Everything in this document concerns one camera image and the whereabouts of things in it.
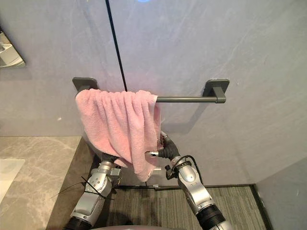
gray carpet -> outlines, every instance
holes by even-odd
[[[181,190],[117,189],[110,201],[107,226],[161,226],[178,230],[201,230]],[[265,230],[250,187],[208,188],[224,217],[236,230]]]

countertop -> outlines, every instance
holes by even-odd
[[[0,204],[1,230],[44,230],[81,137],[0,137],[0,159],[24,165]]]

robotic arm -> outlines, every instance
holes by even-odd
[[[202,183],[201,174],[194,158],[190,155],[181,157],[174,142],[162,132],[164,139],[164,149],[160,151],[148,152],[152,156],[169,158],[172,168],[167,165],[166,178],[178,179],[179,187],[184,191],[187,202],[196,215],[197,220],[203,230],[232,230],[229,221],[225,220],[221,211],[217,208],[214,200],[208,193]]]
[[[201,174],[194,158],[190,155],[181,157],[174,142],[162,132],[163,150],[150,151],[147,154],[156,157],[169,158],[172,168],[167,165],[166,178],[178,179],[179,187],[184,191],[187,202],[196,215],[203,230],[233,230],[231,224],[225,220],[214,200],[203,186]],[[191,158],[194,167],[187,158]],[[114,167],[116,157],[104,154],[103,161],[97,169],[91,171],[84,194],[74,208],[70,221],[64,230],[88,230],[97,221],[104,204],[104,200],[113,186],[120,181],[121,168]]]
[[[104,154],[103,161],[97,169],[91,171],[85,191],[74,208],[64,230],[89,230],[97,221],[105,199],[113,186],[118,185],[121,168],[114,167],[117,157]]]

towel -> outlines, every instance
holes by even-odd
[[[115,163],[132,167],[139,180],[148,180],[157,159],[146,151],[160,148],[160,110],[156,95],[146,91],[83,90],[76,103],[89,141],[98,150],[119,157]]]

wall mount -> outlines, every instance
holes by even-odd
[[[96,89],[98,84],[94,78],[73,78],[72,82],[77,91]],[[225,92],[229,85],[227,79],[208,80],[206,82],[202,97],[160,97],[158,96],[157,102],[161,103],[178,103],[178,102],[198,102],[198,103],[225,103]]]

